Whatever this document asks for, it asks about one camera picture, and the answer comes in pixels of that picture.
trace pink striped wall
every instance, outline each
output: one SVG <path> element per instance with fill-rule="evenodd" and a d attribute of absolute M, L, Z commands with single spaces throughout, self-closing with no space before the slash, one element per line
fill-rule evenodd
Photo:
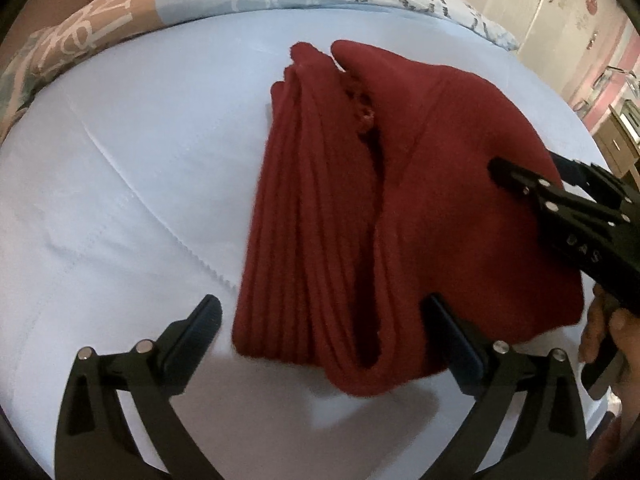
<path fill-rule="evenodd" d="M 615 34 L 607 34 L 603 40 L 604 45 L 597 53 L 597 58 L 593 61 L 591 66 L 586 70 L 584 74 L 578 73 L 580 70 L 580 66 L 578 66 L 577 73 L 574 76 L 574 79 L 569 82 L 569 85 L 577 84 L 573 94 L 567 100 L 567 103 L 571 108 L 574 108 L 578 103 L 580 103 L 583 99 L 587 98 L 591 94 L 591 87 L 598 78 L 600 74 L 606 69 L 608 65 L 611 64 L 611 59 L 613 58 L 620 42 L 622 41 L 622 37 L 626 28 L 626 22 L 628 19 L 626 14 L 622 13 L 622 18 L 620 19 L 620 25 L 618 26 L 618 30 Z"/>
<path fill-rule="evenodd" d="M 632 70 L 638 62 L 639 57 L 640 36 L 638 36 L 638 33 L 634 31 L 631 40 L 627 44 L 626 49 L 622 54 L 622 58 L 618 63 L 618 67 L 623 68 L 624 70 Z M 611 81 L 599 95 L 598 99 L 593 104 L 593 107 L 591 107 L 591 110 L 589 110 L 589 113 L 587 113 L 582 119 L 582 122 L 589 131 L 593 130 L 593 128 L 596 126 L 596 124 L 598 124 L 601 118 L 603 118 L 604 115 L 608 113 L 609 105 L 616 100 L 625 84 L 625 76 L 623 74 L 615 74 L 611 78 Z"/>

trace silver rivet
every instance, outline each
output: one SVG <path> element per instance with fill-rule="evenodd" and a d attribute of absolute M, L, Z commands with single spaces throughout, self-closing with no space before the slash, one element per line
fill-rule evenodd
<path fill-rule="evenodd" d="M 86 361 L 93 354 L 94 354 L 94 349 L 91 348 L 90 346 L 85 346 L 84 348 L 81 348 L 80 351 L 78 352 L 78 359 L 80 359 L 81 361 Z"/>
<path fill-rule="evenodd" d="M 498 354 L 506 354 L 509 351 L 509 345 L 504 341 L 496 341 L 494 343 L 494 350 L 498 352 Z"/>
<path fill-rule="evenodd" d="M 551 351 L 551 355 L 556 361 L 560 361 L 561 363 L 566 361 L 566 352 L 564 350 L 561 350 L 559 348 L 554 348 Z"/>
<path fill-rule="evenodd" d="M 146 354 L 154 349 L 154 342 L 149 339 L 143 339 L 136 344 L 136 352 Z"/>

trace bedspread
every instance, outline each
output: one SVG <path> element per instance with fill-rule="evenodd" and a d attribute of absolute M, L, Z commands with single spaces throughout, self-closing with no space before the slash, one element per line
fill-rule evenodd
<path fill-rule="evenodd" d="M 514 50 L 515 38 L 463 0 L 94 0 L 57 27 L 32 34 L 0 76 L 0 143 L 37 91 L 59 74 L 128 38 L 178 23 L 271 8 L 374 5 L 450 20 Z"/>

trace bed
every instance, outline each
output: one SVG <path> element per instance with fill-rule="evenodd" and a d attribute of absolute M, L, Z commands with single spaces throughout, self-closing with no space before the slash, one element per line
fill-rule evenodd
<path fill-rule="evenodd" d="M 155 338 L 205 294 L 222 302 L 222 328 L 172 404 L 228 480 L 418 478 L 466 417 L 473 399 L 448 372 L 359 399 L 318 370 L 233 352 L 269 88 L 295 42 L 328 52 L 332 41 L 354 40 L 477 73 L 550 150 L 605 165 L 578 117 L 519 64 L 506 36 L 489 41 L 402 2 L 303 7 L 174 20 L 187 23 L 94 53 L 35 85 L 28 109 L 16 108 L 0 147 L 0 404 L 50 475 L 78 349 L 121 352 Z M 593 283 L 583 283 L 588 302 Z M 558 329 L 528 348 L 560 346 L 577 367 L 581 330 Z M 606 406 L 580 393 L 591 431 Z M 121 399 L 145 459 L 162 467 L 130 397 Z M 484 465 L 500 457 L 518 402 Z"/>

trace red sweater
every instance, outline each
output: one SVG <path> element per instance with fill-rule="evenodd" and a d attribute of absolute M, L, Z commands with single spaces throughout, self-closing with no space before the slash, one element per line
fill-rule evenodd
<path fill-rule="evenodd" d="M 372 396 L 442 369 L 418 310 L 431 292 L 509 343 L 576 323 L 578 270 L 487 171 L 502 156 L 560 184 L 520 111 L 449 66 L 352 41 L 332 54 L 344 71 L 296 44 L 271 89 L 236 349 Z"/>

